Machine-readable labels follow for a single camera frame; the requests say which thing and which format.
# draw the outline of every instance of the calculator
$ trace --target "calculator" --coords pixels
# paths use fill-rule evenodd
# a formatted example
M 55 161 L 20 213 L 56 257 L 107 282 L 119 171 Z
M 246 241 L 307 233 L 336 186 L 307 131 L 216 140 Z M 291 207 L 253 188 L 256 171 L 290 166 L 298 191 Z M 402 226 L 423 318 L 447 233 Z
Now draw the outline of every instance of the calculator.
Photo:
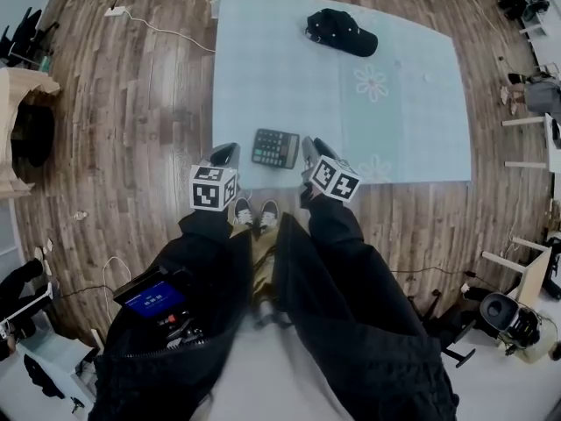
M 253 142 L 252 162 L 277 168 L 294 168 L 300 136 L 289 132 L 258 129 Z

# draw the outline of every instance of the white cable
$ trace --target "white cable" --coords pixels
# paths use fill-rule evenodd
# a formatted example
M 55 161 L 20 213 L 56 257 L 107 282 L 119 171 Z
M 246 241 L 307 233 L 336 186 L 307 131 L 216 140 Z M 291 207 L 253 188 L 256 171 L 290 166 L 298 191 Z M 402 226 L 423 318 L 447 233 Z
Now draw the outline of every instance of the white cable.
M 124 14 L 126 14 L 127 16 L 129 16 L 129 18 L 131 20 L 137 21 L 137 22 L 143 22 L 148 28 L 152 28 L 154 31 L 156 32 L 167 32 L 168 34 L 176 34 L 177 36 L 180 36 L 186 40 L 190 40 L 191 42 L 193 42 L 194 44 L 197 44 L 200 48 L 202 48 L 203 50 L 206 50 L 207 52 L 211 52 L 211 53 L 216 53 L 216 50 L 212 50 L 210 48 L 207 48 L 206 46 L 202 46 L 201 44 L 199 44 L 196 40 L 191 39 L 189 36 L 185 36 L 185 34 L 181 34 L 180 32 L 172 32 L 170 30 L 161 30 L 160 28 L 156 28 L 155 26 L 150 25 L 148 22 L 146 22 L 143 18 L 134 18 L 133 16 L 131 16 L 131 13 L 127 10 L 124 10 Z
M 107 260 L 105 262 L 105 265 L 103 265 L 103 293 L 105 294 L 105 311 L 107 312 L 107 318 L 109 319 L 110 323 L 113 323 L 113 319 L 111 318 L 111 315 L 109 313 L 109 298 L 107 297 L 107 282 L 105 281 L 105 269 L 107 268 L 107 266 L 109 265 L 109 262 L 111 262 L 113 259 L 117 259 L 119 262 L 121 262 L 124 267 L 126 268 L 126 271 L 129 272 L 129 282 L 132 281 L 132 274 L 131 274 L 131 270 L 126 266 L 126 264 L 124 263 L 124 261 L 120 258 L 118 258 L 117 256 L 111 256 L 109 257 L 109 260 Z
M 490 26 L 492 26 L 492 28 L 497 32 L 500 33 L 499 30 L 497 30 L 497 27 L 495 25 L 493 25 L 493 23 L 491 22 L 491 20 L 489 20 L 489 18 L 486 16 L 485 12 L 483 11 L 483 8 L 481 8 L 481 6 L 479 6 L 479 4 L 477 3 L 477 0 L 472 0 L 475 3 L 475 6 L 477 6 L 479 8 L 479 11 L 481 12 L 481 15 L 485 18 L 485 20 L 488 22 L 488 24 L 490 24 Z

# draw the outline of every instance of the blue screen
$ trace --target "blue screen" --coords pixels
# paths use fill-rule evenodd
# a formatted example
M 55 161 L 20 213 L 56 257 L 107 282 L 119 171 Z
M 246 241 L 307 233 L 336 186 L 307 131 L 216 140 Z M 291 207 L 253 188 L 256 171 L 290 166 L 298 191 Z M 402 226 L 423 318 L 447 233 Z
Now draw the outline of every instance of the blue screen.
M 143 317 L 159 315 L 164 310 L 185 302 L 185 297 L 165 281 L 143 290 L 125 304 Z

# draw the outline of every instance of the power outlet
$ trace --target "power outlet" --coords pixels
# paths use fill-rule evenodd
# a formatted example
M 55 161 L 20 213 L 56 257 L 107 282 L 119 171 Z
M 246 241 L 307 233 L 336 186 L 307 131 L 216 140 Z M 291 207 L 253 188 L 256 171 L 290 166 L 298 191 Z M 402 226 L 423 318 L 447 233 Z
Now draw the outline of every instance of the power outlet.
M 116 6 L 115 9 L 113 10 L 111 8 L 108 8 L 107 11 L 105 12 L 105 17 L 110 18 L 114 16 L 122 16 L 125 11 L 126 8 L 124 6 Z

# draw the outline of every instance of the gray fabric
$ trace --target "gray fabric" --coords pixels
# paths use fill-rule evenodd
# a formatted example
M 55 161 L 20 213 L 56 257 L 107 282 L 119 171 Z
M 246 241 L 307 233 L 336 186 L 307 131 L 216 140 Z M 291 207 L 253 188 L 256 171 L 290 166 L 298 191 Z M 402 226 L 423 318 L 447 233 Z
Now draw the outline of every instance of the gray fabric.
M 524 96 L 528 111 L 540 114 L 561 112 L 560 86 L 561 83 L 554 78 L 527 83 Z
M 283 314 L 245 318 L 216 386 L 191 421 L 352 421 Z

